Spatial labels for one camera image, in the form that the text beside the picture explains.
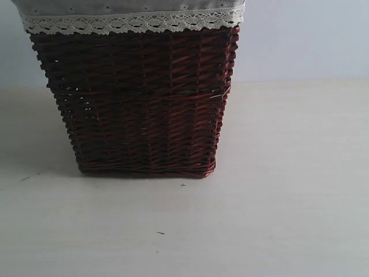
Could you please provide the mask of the dark red wicker basket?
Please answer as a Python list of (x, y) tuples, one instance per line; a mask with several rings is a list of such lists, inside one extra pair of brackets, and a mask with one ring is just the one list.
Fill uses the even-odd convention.
[(239, 27), (30, 39), (80, 172), (214, 171)]

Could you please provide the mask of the white lace cloth trim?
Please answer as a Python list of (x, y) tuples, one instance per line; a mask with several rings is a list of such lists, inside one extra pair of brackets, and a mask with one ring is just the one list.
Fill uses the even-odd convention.
[(29, 33), (182, 32), (232, 28), (244, 1), (13, 1)]

